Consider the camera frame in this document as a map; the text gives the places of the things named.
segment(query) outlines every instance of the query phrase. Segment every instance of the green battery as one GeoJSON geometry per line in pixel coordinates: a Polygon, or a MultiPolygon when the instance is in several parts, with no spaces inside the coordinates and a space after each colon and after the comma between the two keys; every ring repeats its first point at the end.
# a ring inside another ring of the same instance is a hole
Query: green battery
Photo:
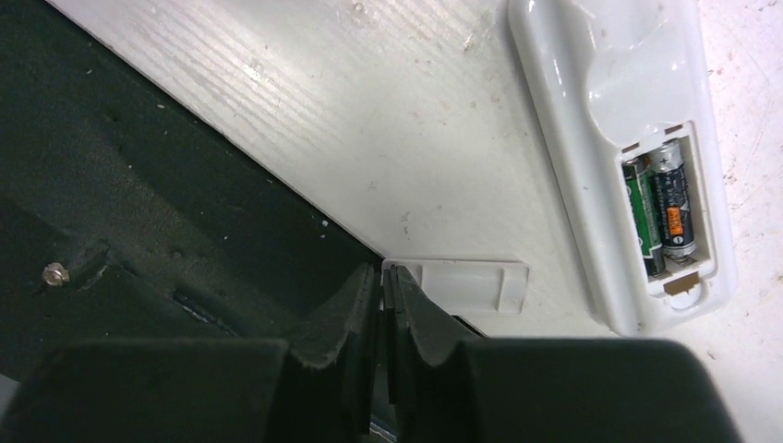
{"type": "Polygon", "coordinates": [[[628,199],[631,201],[644,267],[647,275],[653,277],[666,270],[666,262],[663,259],[663,245],[655,218],[653,192],[646,169],[644,162],[638,157],[622,164],[622,176],[625,179],[628,199]]]}

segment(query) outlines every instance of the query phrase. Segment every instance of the orange label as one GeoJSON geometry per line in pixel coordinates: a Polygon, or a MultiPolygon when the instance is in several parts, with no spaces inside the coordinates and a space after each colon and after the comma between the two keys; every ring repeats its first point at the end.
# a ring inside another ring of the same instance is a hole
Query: orange label
{"type": "Polygon", "coordinates": [[[680,208],[669,208],[669,232],[672,235],[682,235],[682,220],[680,220],[680,208]]]}

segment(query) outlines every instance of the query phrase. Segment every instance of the battery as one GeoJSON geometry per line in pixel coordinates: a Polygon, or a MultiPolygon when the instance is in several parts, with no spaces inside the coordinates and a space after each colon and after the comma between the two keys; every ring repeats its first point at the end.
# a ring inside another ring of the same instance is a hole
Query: battery
{"type": "Polygon", "coordinates": [[[647,275],[656,276],[666,270],[663,259],[663,249],[658,233],[655,216],[655,203],[650,189],[650,179],[642,159],[635,158],[622,164],[622,176],[625,179],[625,190],[631,201],[633,220],[636,222],[636,233],[639,246],[642,248],[644,267],[647,275]]]}
{"type": "Polygon", "coordinates": [[[680,140],[667,141],[662,147],[649,152],[647,159],[652,172],[663,252],[675,261],[685,261],[696,250],[696,239],[680,140]]]}

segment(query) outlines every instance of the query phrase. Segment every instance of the screw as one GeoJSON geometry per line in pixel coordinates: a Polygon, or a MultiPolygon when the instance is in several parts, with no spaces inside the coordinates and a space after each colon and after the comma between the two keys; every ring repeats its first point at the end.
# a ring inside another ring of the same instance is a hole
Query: screw
{"type": "Polygon", "coordinates": [[[68,269],[65,269],[63,265],[55,262],[46,265],[41,274],[43,281],[49,286],[62,286],[70,280],[68,269]]]}

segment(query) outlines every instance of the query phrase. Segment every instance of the white tabletop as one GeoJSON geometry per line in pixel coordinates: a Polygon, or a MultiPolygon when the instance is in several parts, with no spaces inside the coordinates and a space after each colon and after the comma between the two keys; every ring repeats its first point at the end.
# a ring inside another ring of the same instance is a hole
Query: white tabletop
{"type": "MultiPolygon", "coordinates": [[[[470,318],[484,331],[611,335],[588,314],[505,0],[50,1],[383,256],[529,265],[523,313],[470,318]]],[[[783,435],[776,3],[700,2],[740,289],[661,334],[749,441],[783,435]]]]}

